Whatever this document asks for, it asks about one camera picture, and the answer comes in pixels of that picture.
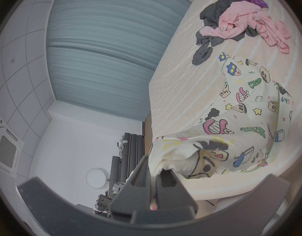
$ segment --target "pink garment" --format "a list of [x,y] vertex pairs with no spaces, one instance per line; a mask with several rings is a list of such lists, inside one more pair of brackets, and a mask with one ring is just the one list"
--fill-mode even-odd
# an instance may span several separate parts
[[256,29],[269,46],[277,44],[280,52],[290,52],[285,40],[291,37],[291,33],[285,23],[279,20],[273,22],[266,12],[251,2],[233,2],[220,16],[218,28],[213,29],[210,26],[204,26],[199,32],[202,36],[226,39],[241,34],[248,25],[252,29]]

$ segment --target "mattress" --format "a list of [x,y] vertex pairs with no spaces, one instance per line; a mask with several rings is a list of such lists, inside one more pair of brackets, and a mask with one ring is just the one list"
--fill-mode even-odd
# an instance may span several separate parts
[[245,193],[270,173],[282,174],[302,154],[302,27],[288,6],[279,0],[264,0],[273,20],[286,23],[292,37],[287,40],[290,53],[280,53],[260,37],[236,42],[225,40],[213,47],[211,57],[199,66],[192,65],[192,56],[199,48],[196,32],[204,24],[200,12],[217,0],[193,0],[169,43],[149,84],[153,138],[180,132],[192,127],[224,86],[217,68],[220,52],[248,58],[269,70],[293,97],[292,122],[283,148],[276,160],[266,167],[248,173],[230,172],[211,178],[186,180],[182,183],[196,200],[217,199]]

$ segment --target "vent grille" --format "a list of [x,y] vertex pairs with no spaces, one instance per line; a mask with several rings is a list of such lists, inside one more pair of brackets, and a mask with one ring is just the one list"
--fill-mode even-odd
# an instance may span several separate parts
[[10,142],[6,136],[1,136],[0,140],[0,162],[12,168],[17,147]]

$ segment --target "curtain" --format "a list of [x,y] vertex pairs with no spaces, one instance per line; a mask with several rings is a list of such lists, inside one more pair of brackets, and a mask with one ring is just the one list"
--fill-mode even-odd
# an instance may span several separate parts
[[144,121],[148,85],[187,0],[55,0],[47,64],[57,100]]

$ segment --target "smoke detector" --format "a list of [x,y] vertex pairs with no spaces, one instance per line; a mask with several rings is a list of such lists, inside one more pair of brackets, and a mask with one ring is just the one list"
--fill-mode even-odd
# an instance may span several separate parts
[[24,142],[0,118],[0,171],[16,177]]

